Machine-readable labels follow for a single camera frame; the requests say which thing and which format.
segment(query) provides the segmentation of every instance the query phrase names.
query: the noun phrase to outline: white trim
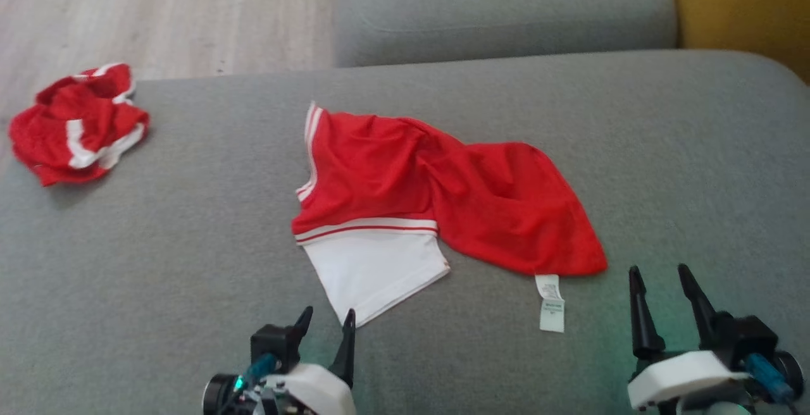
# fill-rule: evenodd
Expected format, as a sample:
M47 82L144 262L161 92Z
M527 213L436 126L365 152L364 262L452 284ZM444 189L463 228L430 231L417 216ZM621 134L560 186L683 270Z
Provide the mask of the white trim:
M306 241L301 243L309 244L310 242L315 242L316 239L311 239L312 237L316 237L322 234L327 233L327 236L332 236L333 233L340 232L341 230L346 230L342 233L347 233L349 231L357 230L357 228L361 227L362 230L368 231L373 230L374 228L379 228L379 230L386 231L388 233L417 233L417 234L432 234L436 235L438 231L438 225L436 221L431 221L428 219L401 219L399 217L365 217L363 219L355 219L353 221L343 222L342 224L338 225L324 225L322 227L314 228L313 230L296 234L296 242Z
M109 170L118 163L127 149L133 147L141 138L144 138L145 126L141 123L136 123L135 127L127 135L113 141L109 146L102 147L98 152L92 152L82 146L82 135L84 133L84 125L81 119L72 119L66 122L67 129L67 147L70 153L73 154L68 164L76 170L86 169L90 165L99 161L99 167Z
M103 66L99 67L98 69L95 69L95 71L93 71L92 75L90 75L90 76L102 76L105 73L107 73L107 71L109 71L109 69L113 68L114 66L120 66L122 64L123 63L104 64Z
M373 228L373 227L359 227L359 228L341 228L333 232L326 232L322 235L315 235L304 241L296 242L297 245L306 248L308 245L317 242L324 242L330 240L340 241L350 237L370 237L374 235L422 235L422 236L438 236L438 231L429 230L429 228Z
M90 76L102 76L102 75L105 75L107 73L107 71L109 71L114 66L124 66L124 65L125 65L124 63L104 64L103 66L99 67L98 69L95 69L95 71L93 71L93 73L90 74L90 75L76 74L76 75L70 75L70 77L72 77L73 80L81 82L81 81L87 80L87 78L89 78ZM113 97L113 104L125 103L125 104L130 104L131 105L132 101L130 100L130 97L132 97L132 94L134 92L135 92L135 78L132 77L132 72L131 72L131 69L130 69L130 87L129 87L129 89L127 89L127 91L124 91L121 94L118 94L116 97Z
M306 150L309 156L309 181L296 190L298 201L301 202L312 194L315 184L318 182L318 169L315 167L312 144L315 141L315 133L318 131L321 115L323 115L323 109L313 101L309 106L309 111L307 111L306 126L304 126L304 141L306 141Z
M82 146L84 125L81 119L70 119L66 123L67 149L73 154L68 164L75 169L86 169L98 159L98 154Z

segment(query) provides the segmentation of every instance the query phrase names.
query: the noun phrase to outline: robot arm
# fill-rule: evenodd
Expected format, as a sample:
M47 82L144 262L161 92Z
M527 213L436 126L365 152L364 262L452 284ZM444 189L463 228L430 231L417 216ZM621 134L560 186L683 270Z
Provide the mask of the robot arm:
M627 386L630 404L662 415L684 409L722 413L753 403L792 403L804 392L801 367L776 349L778 337L755 316L735 318L717 312L689 268L678 266L683 294L692 303L700 345L697 351L668 352L657 334L638 267L630 268L630 319L636 372Z
M265 325L251 335L251 366L242 375L217 374L202 396L203 415L356 415L355 312L344 321L344 338L329 369L300 363L298 346L312 320L312 306L295 325Z

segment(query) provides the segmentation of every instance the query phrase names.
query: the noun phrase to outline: white label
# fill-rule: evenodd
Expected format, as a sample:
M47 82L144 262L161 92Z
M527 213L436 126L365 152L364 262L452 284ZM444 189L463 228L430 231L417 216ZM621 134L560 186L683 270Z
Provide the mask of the white label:
M537 291L543 297L540 304L540 329L543 331L564 332L565 300L559 293L559 276L546 274L535 276Z

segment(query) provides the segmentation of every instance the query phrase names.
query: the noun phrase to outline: wooden floor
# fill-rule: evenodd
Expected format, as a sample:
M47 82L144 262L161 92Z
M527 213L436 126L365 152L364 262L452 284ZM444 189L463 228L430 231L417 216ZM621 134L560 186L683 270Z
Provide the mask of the wooden floor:
M61 78L124 61L139 80L332 66L332 0L0 0L0 173L9 119Z

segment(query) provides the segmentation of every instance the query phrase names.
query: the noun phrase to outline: gray fabric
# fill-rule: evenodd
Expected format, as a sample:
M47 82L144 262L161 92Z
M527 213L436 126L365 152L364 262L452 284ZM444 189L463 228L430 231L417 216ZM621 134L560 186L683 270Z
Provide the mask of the gray fabric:
M338 66L671 48L673 0L335 0Z
M43 189L12 162L0 413L199 413L208 378L246 366L255 329L310 304L303 357L332 360L339 322L289 230L312 98L466 142L535 144L611 263L563 280L555 334L538 329L532 279L443 248L449 276L358 331L361 413L630 412L634 264L672 349L697 345L685 262L717 308L759 315L807 369L804 84L746 54L512 58L146 81L135 101L153 131L103 181Z

